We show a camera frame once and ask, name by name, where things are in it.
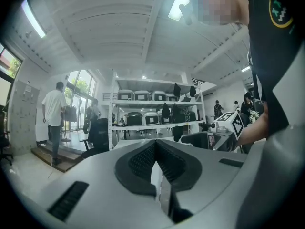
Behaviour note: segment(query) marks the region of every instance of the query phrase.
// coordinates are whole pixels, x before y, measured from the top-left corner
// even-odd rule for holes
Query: white shelving unit
[[[182,108],[192,108],[192,111],[196,114],[196,119],[198,119],[197,116],[197,108],[201,106],[202,112],[203,112],[203,119],[202,121],[190,121],[190,122],[184,122],[184,123],[174,123],[174,124],[165,124],[165,125],[136,125],[136,126],[126,126],[126,127],[120,127],[120,126],[112,126],[112,111],[115,106],[118,107],[117,112],[117,119],[119,119],[119,108],[144,108],[144,109],[156,109],[156,108],[162,108],[164,102],[158,102],[158,101],[130,101],[130,100],[114,100],[113,99],[113,90],[115,89],[116,84],[119,86],[119,89],[128,89],[132,91],[138,91],[138,90],[146,90],[149,92],[154,91],[163,91],[167,94],[172,94],[174,89],[175,82],[169,82],[169,81],[160,81],[160,80],[151,80],[151,79],[134,79],[134,78],[116,78],[116,72],[113,72],[113,79],[112,79],[112,90],[110,93],[110,100],[109,100],[109,113],[108,113],[108,138],[109,138],[109,149],[112,150],[112,131],[113,130],[150,130],[150,129],[163,129],[168,127],[175,127],[175,126],[185,126],[189,125],[190,128],[192,128],[192,132],[198,132],[199,127],[198,124],[203,123],[206,121],[205,119],[205,109],[204,109],[204,103],[203,103],[203,96],[201,89],[200,96],[201,96],[201,102],[168,102],[165,103],[171,108],[173,104],[177,104],[179,107]],[[191,84],[185,84],[185,83],[177,83],[180,87],[180,94],[187,94],[190,91]]]

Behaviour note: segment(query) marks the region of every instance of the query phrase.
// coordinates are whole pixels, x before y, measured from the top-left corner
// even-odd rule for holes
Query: logo patch
[[[230,118],[231,115],[233,115],[234,112],[228,112],[223,114],[221,117],[219,117],[219,119],[217,119],[217,121],[226,121],[227,119]]]
[[[243,128],[244,128],[242,120],[241,120],[239,114],[233,120],[232,125],[233,125],[234,131],[236,133],[236,136],[238,138],[239,135],[241,134]]]
[[[279,0],[269,0],[269,15],[272,23],[279,28],[285,28],[293,21],[287,8]]]

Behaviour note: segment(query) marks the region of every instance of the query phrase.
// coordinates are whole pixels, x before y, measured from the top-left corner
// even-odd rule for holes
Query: man
[[[293,62],[302,39],[285,5],[280,0],[190,0],[180,8],[188,24],[196,17],[203,24],[241,23],[249,29],[254,98],[263,101],[264,113],[244,129],[238,145],[287,127],[287,117],[273,90]]]
[[[97,130],[96,121],[101,115],[98,105],[99,105],[99,101],[96,98],[94,98],[91,106],[89,106],[87,109],[87,116],[90,119],[90,131],[88,134],[88,143],[90,146],[92,146],[92,143],[94,142],[94,137]]]
[[[217,119],[223,115],[223,113],[221,111],[224,109],[221,107],[218,100],[216,100],[215,103],[216,103],[216,105],[214,106],[214,115],[215,115],[215,119]]]
[[[238,101],[234,102],[233,111],[238,111],[238,112],[240,111],[240,107],[238,105]]]
[[[61,111],[67,106],[63,91],[63,83],[57,82],[56,90],[47,93],[42,101],[43,122],[51,128],[53,153],[52,164],[58,165],[61,160],[57,158],[60,135],[61,135]]]

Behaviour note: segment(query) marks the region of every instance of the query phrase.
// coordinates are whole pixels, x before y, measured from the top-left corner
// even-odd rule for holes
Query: white floor
[[[2,160],[1,166],[15,189],[35,202],[45,186],[63,175],[32,153],[15,156],[12,166],[6,160]]]

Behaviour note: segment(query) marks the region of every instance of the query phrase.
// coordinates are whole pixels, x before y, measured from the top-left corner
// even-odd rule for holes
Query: white storage box
[[[142,119],[143,125],[158,125],[159,124],[159,116],[157,112],[146,112],[143,114]]]
[[[174,94],[167,94],[166,101],[177,102],[178,98]]]
[[[118,100],[133,100],[133,91],[132,90],[119,90],[118,91]]]
[[[152,94],[152,100],[154,101],[166,101],[166,93],[162,91],[155,91]]]
[[[150,100],[149,92],[148,91],[135,91],[134,99],[136,101],[149,101]]]

